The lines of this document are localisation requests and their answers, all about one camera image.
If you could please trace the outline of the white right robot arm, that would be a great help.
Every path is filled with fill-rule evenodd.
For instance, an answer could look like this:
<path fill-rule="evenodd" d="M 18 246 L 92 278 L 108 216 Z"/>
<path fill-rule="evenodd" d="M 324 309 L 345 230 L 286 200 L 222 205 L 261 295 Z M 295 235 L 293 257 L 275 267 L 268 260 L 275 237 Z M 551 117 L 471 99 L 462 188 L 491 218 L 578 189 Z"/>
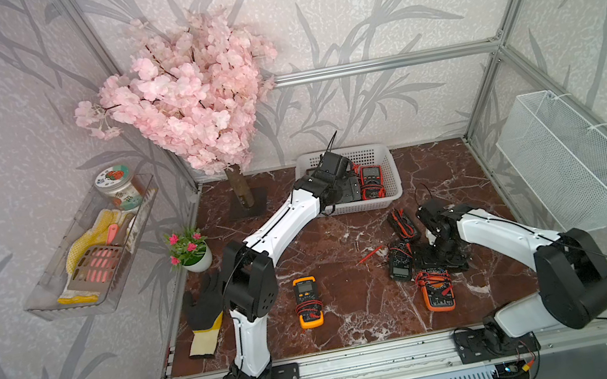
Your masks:
<path fill-rule="evenodd" d="M 586 231 L 537 229 L 465 204 L 447 208 L 435 199 L 416 213 L 428 245 L 414 260 L 432 309 L 453 305 L 448 279 L 469 270 L 469 245 L 503 254 L 536 274 L 538 291 L 495 310 L 482 328 L 460 331 L 462 348 L 501 356 L 534 331 L 582 329 L 607 310 L 607 255 Z"/>

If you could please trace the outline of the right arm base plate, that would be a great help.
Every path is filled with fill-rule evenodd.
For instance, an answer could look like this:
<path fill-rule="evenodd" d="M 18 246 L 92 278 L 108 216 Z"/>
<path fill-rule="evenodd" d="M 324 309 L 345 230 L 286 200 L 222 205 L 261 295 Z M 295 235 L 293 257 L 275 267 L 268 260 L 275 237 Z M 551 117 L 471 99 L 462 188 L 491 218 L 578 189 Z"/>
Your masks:
<path fill-rule="evenodd" d="M 509 357 L 538 354 L 541 350 L 537 337 L 529 332 L 518 338 L 510 337 L 498 327 L 460 327 L 451 339 L 462 364 L 486 362 Z"/>

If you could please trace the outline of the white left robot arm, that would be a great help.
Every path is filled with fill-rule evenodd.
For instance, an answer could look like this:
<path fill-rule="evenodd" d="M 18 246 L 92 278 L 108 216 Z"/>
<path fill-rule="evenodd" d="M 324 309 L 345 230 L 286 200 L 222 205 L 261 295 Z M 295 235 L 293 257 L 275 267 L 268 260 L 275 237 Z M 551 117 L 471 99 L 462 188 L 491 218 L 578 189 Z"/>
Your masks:
<path fill-rule="evenodd" d="M 327 207 L 330 192 L 345 179 L 351 161 L 334 152 L 320 156 L 319 166 L 294 183 L 280 209 L 243 241 L 229 242 L 220 279 L 236 337 L 234 366 L 240 375 L 260 379 L 272 368 L 267 316 L 276 301 L 276 266 L 304 227 Z"/>

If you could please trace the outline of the dark green multimeter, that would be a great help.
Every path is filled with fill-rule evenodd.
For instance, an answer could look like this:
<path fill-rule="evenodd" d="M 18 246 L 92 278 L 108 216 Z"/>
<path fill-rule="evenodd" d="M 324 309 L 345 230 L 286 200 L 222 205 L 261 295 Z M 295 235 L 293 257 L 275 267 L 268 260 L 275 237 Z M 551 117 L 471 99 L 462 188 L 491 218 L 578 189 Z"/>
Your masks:
<path fill-rule="evenodd" d="M 360 178 L 350 174 L 343 179 L 338 179 L 334 184 L 334 203 L 337 205 L 361 201 Z"/>

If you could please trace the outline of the small red multimeter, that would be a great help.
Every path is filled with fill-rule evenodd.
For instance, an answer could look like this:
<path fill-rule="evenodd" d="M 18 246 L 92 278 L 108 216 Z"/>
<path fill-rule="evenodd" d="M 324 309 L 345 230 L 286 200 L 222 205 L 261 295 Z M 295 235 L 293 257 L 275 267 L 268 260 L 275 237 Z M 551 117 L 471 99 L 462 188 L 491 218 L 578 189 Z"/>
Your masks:
<path fill-rule="evenodd" d="M 386 187 L 383 183 L 380 165 L 360 167 L 359 178 L 363 200 L 368 201 L 386 197 Z"/>

